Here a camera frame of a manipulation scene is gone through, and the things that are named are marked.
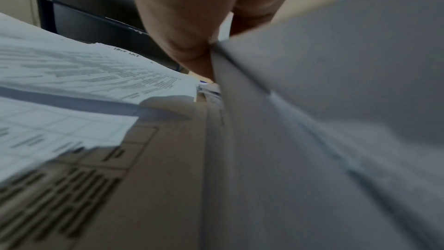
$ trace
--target hand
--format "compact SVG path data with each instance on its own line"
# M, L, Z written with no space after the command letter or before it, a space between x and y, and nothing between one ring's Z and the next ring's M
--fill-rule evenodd
M230 35L271 21L285 0L136 0L154 41L189 70L214 79L209 38L230 11Z

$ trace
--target skin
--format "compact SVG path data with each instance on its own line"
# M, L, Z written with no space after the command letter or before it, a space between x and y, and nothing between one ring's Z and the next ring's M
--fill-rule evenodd
M209 39L227 14L234 13L230 35L271 21L285 0L136 0L142 22L154 41L187 69L214 79Z

